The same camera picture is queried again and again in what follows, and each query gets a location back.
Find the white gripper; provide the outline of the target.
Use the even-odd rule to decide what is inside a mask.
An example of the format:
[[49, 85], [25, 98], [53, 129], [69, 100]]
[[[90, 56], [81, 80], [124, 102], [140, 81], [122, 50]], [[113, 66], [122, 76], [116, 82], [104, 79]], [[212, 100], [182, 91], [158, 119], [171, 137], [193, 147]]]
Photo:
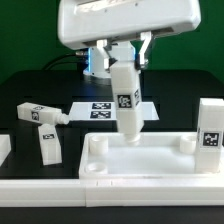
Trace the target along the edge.
[[142, 42], [136, 68], [145, 69], [154, 36], [195, 30], [201, 22], [199, 0], [61, 0], [58, 37], [76, 50], [96, 44], [104, 69], [116, 62], [111, 41]]

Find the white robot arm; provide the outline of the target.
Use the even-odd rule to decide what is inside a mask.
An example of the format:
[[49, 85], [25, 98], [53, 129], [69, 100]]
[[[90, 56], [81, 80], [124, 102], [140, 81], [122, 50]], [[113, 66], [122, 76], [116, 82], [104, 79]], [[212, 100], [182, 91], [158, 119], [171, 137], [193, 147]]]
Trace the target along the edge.
[[133, 60], [142, 69], [155, 39], [193, 31], [200, 22], [199, 0], [60, 0], [58, 37], [87, 51], [86, 76], [105, 80], [112, 63]]

